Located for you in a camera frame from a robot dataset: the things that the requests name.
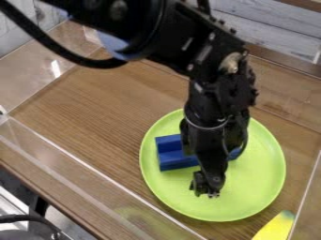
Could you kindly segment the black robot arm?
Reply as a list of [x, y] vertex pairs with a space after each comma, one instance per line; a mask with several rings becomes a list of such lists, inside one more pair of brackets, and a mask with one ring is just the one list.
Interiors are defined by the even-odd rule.
[[190, 190], [217, 196], [226, 184], [229, 156], [249, 143], [250, 106], [258, 91], [249, 50], [237, 31], [214, 18], [209, 0], [41, 0], [72, 21], [118, 38], [112, 57], [148, 59], [190, 79], [179, 123], [180, 144], [199, 170]]

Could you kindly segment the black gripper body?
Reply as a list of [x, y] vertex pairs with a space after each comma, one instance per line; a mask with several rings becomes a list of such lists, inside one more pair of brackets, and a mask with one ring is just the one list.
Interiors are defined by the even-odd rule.
[[255, 75], [245, 55], [234, 52], [229, 58], [233, 66], [190, 77], [179, 127], [184, 151], [195, 155], [201, 175], [223, 175], [231, 151], [245, 151], [249, 142], [250, 107], [258, 96]]

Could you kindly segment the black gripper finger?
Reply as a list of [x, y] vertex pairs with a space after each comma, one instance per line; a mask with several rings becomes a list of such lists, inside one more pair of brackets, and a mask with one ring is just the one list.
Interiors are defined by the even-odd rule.
[[192, 179], [190, 181], [190, 190], [197, 197], [207, 195], [210, 198], [217, 198], [221, 195], [221, 189], [225, 186], [225, 175], [206, 176], [202, 171], [192, 173]]

